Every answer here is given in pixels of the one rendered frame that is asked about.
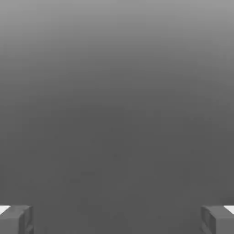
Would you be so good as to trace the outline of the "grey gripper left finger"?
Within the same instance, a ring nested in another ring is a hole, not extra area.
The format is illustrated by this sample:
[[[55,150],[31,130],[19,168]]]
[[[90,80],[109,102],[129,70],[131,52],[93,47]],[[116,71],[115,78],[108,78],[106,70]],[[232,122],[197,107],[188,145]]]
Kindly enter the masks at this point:
[[[0,205],[0,234],[34,234],[33,206]]]

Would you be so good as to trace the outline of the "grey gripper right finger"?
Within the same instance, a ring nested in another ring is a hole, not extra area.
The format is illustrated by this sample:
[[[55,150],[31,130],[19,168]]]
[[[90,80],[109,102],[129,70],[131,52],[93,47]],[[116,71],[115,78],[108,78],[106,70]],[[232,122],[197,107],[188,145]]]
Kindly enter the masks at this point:
[[[202,206],[201,234],[234,234],[234,205]]]

